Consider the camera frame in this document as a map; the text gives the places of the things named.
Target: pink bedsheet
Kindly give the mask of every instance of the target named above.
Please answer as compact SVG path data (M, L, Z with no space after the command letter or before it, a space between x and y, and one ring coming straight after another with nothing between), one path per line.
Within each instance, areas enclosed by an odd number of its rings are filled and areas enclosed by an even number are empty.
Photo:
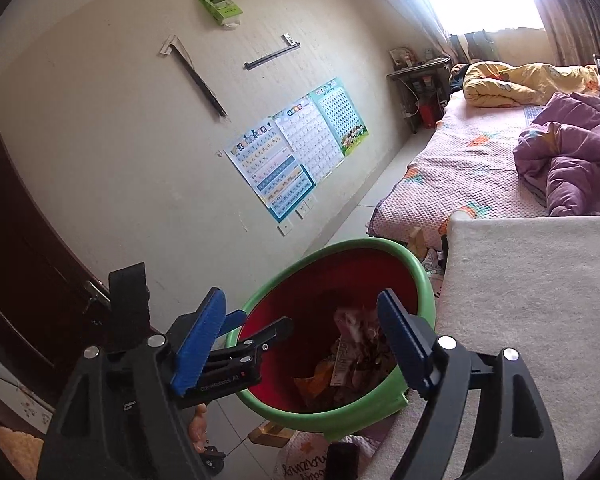
M427 245L440 250L448 216L456 209L474 218L546 216L520 184L513 161L520 131L539 111L475 108L462 92L453 94L427 147L376 206L368 234L406 242L420 227Z

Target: wooden door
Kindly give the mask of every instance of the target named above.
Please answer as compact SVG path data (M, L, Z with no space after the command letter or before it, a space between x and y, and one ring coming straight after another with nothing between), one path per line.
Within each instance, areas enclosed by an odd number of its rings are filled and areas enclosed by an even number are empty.
M50 404L80 352L104 342L110 311L87 282L107 293L37 208L0 136L0 361Z

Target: tile floor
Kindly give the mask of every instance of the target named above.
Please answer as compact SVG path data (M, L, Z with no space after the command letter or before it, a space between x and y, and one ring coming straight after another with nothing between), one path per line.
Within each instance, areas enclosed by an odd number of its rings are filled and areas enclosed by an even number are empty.
M376 204L386 197L406 172L407 165L429 142L433 130L421 130L412 136L384 170L369 192L344 221L330 244L366 236L366 226ZM209 404L208 439L219 451L227 454L224 470L218 480L268 480L273 474L279 449L252 444L248 434L264 422L264 418L247 408L232 395Z

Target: purple blanket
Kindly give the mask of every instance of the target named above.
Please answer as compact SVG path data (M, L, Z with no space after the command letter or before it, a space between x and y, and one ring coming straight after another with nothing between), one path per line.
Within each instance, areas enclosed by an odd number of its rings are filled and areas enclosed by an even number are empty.
M600 99L554 94L513 149L522 182L550 216L600 214Z

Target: wall socket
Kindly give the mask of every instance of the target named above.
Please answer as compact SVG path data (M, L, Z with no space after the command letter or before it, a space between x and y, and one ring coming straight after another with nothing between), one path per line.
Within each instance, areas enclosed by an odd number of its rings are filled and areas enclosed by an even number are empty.
M306 204L306 202L304 200L302 200L302 202L300 203L298 208L296 208L296 213L298 213L298 216L300 218L304 218L305 216L308 215L309 206Z
M304 199L304 202L306 203L306 205L307 205L307 207L308 207L309 209L313 209L313 208L314 208L314 205L315 205L315 204L316 204L318 201L315 199L315 196L313 196L313 195L309 195L307 198L305 198L305 199Z
M294 225L291 223L291 220L289 220L289 218L287 217L278 224L278 231L280 231L283 236L287 236L289 234L289 231L291 231L293 227Z

